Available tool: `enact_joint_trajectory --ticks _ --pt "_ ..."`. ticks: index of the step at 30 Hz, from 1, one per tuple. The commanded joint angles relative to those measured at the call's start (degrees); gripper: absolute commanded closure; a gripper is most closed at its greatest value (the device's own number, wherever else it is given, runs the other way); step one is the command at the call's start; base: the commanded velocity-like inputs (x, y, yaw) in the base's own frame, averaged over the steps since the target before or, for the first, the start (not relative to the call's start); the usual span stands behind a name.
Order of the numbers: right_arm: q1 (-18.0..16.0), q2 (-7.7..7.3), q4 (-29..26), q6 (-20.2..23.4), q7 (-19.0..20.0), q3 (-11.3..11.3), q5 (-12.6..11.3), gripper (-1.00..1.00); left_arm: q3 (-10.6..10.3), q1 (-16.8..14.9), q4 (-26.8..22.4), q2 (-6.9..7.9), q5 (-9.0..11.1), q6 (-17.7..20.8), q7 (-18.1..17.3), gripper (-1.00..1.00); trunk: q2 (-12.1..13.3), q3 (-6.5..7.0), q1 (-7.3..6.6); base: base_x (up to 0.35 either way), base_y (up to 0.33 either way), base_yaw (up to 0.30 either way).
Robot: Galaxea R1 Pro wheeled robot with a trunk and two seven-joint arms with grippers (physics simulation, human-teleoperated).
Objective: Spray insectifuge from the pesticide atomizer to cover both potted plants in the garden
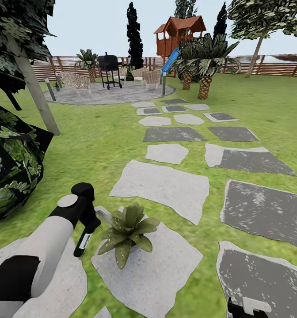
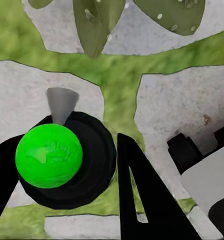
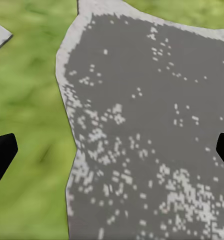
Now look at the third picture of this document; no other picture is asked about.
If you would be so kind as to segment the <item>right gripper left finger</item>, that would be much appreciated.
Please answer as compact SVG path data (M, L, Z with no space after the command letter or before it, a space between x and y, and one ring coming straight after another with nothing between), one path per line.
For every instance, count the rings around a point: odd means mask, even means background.
M0 136L0 180L18 152L14 133Z

